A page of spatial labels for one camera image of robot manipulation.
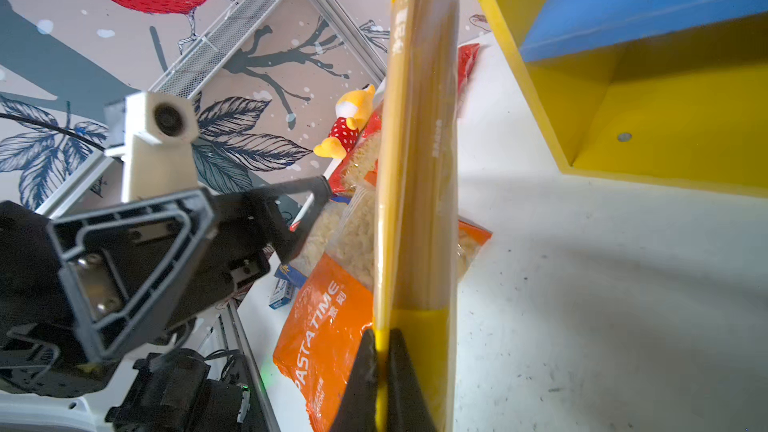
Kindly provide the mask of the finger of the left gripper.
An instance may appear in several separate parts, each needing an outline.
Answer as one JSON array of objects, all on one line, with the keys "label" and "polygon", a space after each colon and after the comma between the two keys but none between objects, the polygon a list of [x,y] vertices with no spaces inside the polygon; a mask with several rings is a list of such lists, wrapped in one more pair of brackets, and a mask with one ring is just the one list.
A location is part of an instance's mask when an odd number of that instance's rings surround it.
[{"label": "finger of the left gripper", "polygon": [[206,256],[236,261],[270,247],[287,263],[299,255],[330,198],[331,188],[323,176],[217,195],[213,198],[217,235]]}]

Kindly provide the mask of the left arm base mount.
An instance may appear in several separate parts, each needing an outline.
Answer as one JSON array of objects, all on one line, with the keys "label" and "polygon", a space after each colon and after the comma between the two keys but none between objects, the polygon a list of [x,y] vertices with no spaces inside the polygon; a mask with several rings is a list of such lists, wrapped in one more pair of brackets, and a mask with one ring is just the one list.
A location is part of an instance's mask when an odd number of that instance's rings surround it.
[{"label": "left arm base mount", "polygon": [[50,398],[33,394],[1,394],[2,431],[96,431],[94,417],[82,398]]}]

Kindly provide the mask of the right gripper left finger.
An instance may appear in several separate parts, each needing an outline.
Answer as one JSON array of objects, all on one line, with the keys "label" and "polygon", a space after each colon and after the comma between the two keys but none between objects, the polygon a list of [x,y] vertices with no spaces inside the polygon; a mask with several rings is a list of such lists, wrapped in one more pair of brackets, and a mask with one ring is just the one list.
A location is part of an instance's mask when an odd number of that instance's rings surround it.
[{"label": "right gripper left finger", "polygon": [[375,413],[378,386],[378,358],[375,334],[364,332],[331,432],[371,432],[376,430]]}]

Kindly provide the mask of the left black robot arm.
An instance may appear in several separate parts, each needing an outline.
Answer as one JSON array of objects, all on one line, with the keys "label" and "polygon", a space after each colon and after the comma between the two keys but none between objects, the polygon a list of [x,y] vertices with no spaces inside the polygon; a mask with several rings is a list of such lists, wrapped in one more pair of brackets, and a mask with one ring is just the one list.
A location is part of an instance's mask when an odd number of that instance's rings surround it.
[{"label": "left black robot arm", "polygon": [[117,431],[243,430],[247,378],[210,377],[186,346],[197,316],[295,258],[330,199],[321,176],[214,195],[204,188],[49,219],[1,205],[1,388],[70,399],[135,363]]}]

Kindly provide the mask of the yellow Pastatime spaghetti bag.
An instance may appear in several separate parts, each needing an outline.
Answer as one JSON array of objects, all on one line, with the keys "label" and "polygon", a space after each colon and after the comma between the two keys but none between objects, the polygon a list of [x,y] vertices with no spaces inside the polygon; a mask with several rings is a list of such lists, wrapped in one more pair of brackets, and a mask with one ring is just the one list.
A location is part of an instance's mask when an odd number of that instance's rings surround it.
[{"label": "yellow Pastatime spaghetti bag", "polygon": [[375,424],[386,430],[387,359],[403,268],[443,285],[456,258],[459,0],[392,0],[378,159],[373,330],[379,366]]}]

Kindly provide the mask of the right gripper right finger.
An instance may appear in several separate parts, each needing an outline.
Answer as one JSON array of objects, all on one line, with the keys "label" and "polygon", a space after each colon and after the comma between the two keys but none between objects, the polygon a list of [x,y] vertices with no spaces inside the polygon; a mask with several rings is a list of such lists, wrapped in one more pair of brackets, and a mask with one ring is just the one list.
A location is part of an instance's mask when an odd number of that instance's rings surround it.
[{"label": "right gripper right finger", "polygon": [[386,371],[386,430],[436,432],[437,429],[422,394],[405,337],[399,329],[390,332]]}]

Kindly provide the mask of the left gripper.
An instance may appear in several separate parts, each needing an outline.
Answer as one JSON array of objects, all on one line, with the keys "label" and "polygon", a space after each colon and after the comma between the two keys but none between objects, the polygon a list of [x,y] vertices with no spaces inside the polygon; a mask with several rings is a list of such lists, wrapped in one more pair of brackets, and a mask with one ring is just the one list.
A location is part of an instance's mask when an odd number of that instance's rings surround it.
[{"label": "left gripper", "polygon": [[264,274],[257,212],[203,188],[48,219],[1,205],[1,388],[80,396]]}]

